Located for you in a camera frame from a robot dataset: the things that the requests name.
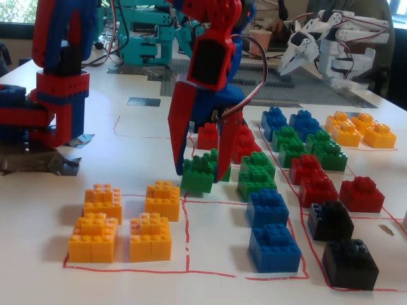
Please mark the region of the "red blue gripper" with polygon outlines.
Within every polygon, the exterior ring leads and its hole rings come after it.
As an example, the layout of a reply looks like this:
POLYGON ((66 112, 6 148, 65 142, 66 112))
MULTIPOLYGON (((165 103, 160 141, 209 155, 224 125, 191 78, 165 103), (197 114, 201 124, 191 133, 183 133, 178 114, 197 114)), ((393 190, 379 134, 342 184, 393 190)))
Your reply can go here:
MULTIPOLYGON (((234 38, 236 52, 231 57, 231 71, 228 73, 228 83, 220 91, 208 90, 202 86, 197 89, 187 81, 177 81, 173 92, 168 122, 170 139, 176 173, 183 174, 184 150, 186 147, 186 134, 190 120, 195 127, 203 126, 212 121, 214 109, 223 111, 240 103, 245 95, 243 91, 231 81, 236 74, 242 58, 242 40, 234 38)), ((199 43, 198 52, 193 62, 193 72, 208 78, 212 72, 220 70, 225 50, 217 42, 204 39, 199 43)), ((221 118, 218 127, 218 159, 214 182, 219 182, 229 169, 233 157, 235 138, 242 124, 242 111, 221 118)))

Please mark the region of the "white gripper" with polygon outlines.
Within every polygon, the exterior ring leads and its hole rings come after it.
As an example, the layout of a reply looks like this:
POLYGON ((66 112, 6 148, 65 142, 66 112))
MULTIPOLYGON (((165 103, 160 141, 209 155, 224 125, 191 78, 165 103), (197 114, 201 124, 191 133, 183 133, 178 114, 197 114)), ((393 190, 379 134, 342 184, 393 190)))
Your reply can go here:
POLYGON ((292 21, 290 29, 292 30, 292 34, 287 43, 287 50, 279 64, 279 73, 281 76, 304 66, 309 63, 308 60, 314 60, 319 55, 315 38, 307 32, 302 32, 301 25, 298 21, 292 21))

